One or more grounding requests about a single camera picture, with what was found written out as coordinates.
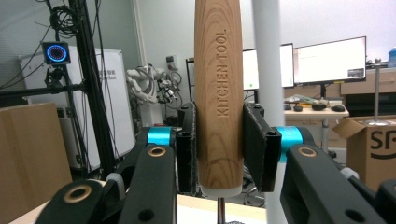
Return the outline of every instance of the monitor screen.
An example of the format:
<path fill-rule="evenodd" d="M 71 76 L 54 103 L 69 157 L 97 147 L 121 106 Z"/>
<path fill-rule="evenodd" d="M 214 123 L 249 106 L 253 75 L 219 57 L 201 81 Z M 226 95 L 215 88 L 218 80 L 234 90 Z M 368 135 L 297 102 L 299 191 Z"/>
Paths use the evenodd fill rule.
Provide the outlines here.
<path fill-rule="evenodd" d="M 259 88 L 259 68 L 257 65 L 257 50 L 246 49 L 243 52 L 244 90 L 257 90 Z M 280 46 L 280 74 L 282 87 L 294 86 L 293 74 L 293 45 Z"/>
<path fill-rule="evenodd" d="M 285 44 L 280 46 L 280 75 L 282 77 L 282 87 L 294 87 L 294 67 L 293 67 L 293 45 Z"/>
<path fill-rule="evenodd" d="M 242 58 L 244 66 L 244 90 L 257 90 L 259 88 L 257 52 L 255 49 L 246 49 L 242 53 Z"/>
<path fill-rule="evenodd" d="M 296 86 L 365 81 L 366 37 L 296 48 Z"/>

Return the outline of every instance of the robotic arm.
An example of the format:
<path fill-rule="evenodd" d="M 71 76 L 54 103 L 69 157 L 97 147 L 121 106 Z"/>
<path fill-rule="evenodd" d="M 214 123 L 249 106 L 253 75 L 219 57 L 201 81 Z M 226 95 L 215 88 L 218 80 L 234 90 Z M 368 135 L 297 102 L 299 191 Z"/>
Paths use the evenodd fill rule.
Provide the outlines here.
<path fill-rule="evenodd" d="M 164 104 L 177 99 L 177 82 L 167 75 L 164 69 L 152 66 L 137 67 L 126 71 L 129 94 L 137 97 L 139 104 Z"/>

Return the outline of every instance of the silver post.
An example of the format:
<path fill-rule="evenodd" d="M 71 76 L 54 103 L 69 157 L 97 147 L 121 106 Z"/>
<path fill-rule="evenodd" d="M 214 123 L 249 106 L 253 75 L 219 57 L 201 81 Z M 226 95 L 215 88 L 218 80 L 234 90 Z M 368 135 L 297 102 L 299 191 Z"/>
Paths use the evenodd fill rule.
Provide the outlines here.
<path fill-rule="evenodd" d="M 365 124 L 376 125 L 376 126 L 387 126 L 389 122 L 378 119 L 378 105 L 379 105 L 379 67 L 381 66 L 381 60 L 375 59 L 375 101 L 374 101 L 374 119 L 365 121 Z"/>
<path fill-rule="evenodd" d="M 224 198 L 218 198 L 218 224 L 226 224 Z"/>

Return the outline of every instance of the desk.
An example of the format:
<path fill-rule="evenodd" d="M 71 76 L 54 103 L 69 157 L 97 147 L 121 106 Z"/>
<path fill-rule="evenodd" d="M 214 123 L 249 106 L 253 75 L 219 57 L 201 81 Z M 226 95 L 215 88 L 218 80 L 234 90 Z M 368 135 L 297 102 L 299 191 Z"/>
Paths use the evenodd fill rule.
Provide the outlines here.
<path fill-rule="evenodd" d="M 177 223 L 202 224 L 216 223 L 217 201 L 177 195 Z M 32 224 L 38 217 L 45 203 L 36 209 L 10 222 L 10 224 Z M 240 221 L 249 224 L 267 223 L 266 210 L 234 203 L 225 204 L 226 221 Z"/>
<path fill-rule="evenodd" d="M 321 111 L 315 111 L 312 108 L 303 108 L 302 112 L 295 112 L 294 110 L 285 110 L 285 118 L 300 118 L 300 119 L 322 119 L 322 149 L 329 152 L 329 119 L 341 119 L 349 116 L 349 112 L 334 112 L 330 108 L 325 108 Z"/>

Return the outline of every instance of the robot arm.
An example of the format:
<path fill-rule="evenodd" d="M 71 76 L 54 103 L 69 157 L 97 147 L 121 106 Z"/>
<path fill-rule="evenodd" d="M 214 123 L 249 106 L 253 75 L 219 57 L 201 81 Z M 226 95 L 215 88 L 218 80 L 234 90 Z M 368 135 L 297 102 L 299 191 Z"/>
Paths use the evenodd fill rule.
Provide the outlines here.
<path fill-rule="evenodd" d="M 155 94 L 154 75 L 149 69 L 136 68 L 126 71 L 126 80 L 128 83 L 129 94 L 135 95 L 141 103 L 155 104 L 158 102 Z M 147 87 L 142 90 L 138 81 L 146 81 Z"/>
<path fill-rule="evenodd" d="M 158 101 L 157 93 L 155 90 L 154 81 L 158 82 L 160 92 L 164 90 L 164 96 L 167 101 L 172 102 L 172 98 L 176 99 L 174 95 L 174 82 L 167 80 L 167 74 L 164 69 L 148 67 L 138 67 L 136 69 L 129 69 L 126 71 L 127 82 L 129 86 L 129 94 L 136 96 L 140 102 L 156 104 L 162 103 Z M 143 88 L 140 85 L 147 84 L 147 87 Z"/>

